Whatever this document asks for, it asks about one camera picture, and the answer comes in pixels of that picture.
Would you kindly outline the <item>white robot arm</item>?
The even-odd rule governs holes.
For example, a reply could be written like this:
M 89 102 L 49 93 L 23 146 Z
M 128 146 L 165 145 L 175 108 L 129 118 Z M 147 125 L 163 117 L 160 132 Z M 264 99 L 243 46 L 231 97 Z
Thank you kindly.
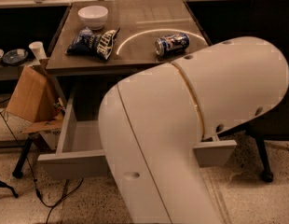
M 221 224 L 198 160 L 220 162 L 226 148 L 211 137 L 268 112 L 288 86 L 282 53 L 250 36 L 119 81 L 98 125 L 134 224 Z

